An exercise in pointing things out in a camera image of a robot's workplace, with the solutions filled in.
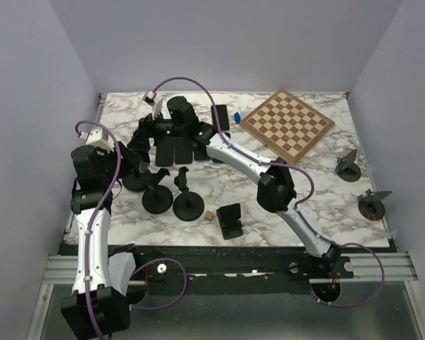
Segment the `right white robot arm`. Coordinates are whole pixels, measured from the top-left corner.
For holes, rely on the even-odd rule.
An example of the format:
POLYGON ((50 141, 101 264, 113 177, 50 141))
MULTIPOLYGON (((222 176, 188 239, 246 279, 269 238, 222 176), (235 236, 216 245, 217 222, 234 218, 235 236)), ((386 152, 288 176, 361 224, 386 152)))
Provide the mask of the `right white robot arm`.
POLYGON ((281 217, 299 237, 317 276, 326 278, 336 271, 341 253, 339 246, 326 238, 296 198, 291 165, 282 159, 271 161, 260 157, 234 143, 218 127, 199 120, 193 106, 183 96, 175 96, 165 103, 161 96, 149 91, 143 99, 152 112, 139 120, 128 146, 144 164, 149 163, 150 142, 159 146, 167 140, 181 140, 190 153, 197 152, 224 162, 257 185, 258 204, 281 217), (169 110, 168 119, 162 115, 163 105, 169 110))

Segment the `black phone blue edge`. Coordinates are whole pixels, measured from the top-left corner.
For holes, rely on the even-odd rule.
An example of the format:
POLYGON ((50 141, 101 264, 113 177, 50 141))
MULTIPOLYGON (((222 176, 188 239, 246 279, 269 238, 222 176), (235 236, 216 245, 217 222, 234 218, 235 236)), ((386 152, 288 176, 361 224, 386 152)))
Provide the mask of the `black phone blue edge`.
MULTIPOLYGON (((230 139, 230 137, 231 137, 231 134, 229 133, 229 132, 224 132, 223 133, 228 139, 230 139)), ((219 159, 212 159, 212 162, 214 163, 214 164, 224 164, 224 162, 223 161, 220 161, 219 159)))

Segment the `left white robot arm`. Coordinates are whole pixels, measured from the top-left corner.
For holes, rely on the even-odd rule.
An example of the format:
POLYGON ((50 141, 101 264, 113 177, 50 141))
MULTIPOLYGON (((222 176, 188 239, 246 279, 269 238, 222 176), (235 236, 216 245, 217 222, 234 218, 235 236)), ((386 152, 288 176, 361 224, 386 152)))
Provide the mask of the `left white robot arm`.
POLYGON ((93 339, 130 326, 129 281, 142 274, 134 245, 108 250, 112 187, 139 169, 140 156, 120 143, 111 151, 84 145, 71 153, 79 187, 70 208, 79 230, 78 261, 72 294, 61 313, 78 339, 93 339))

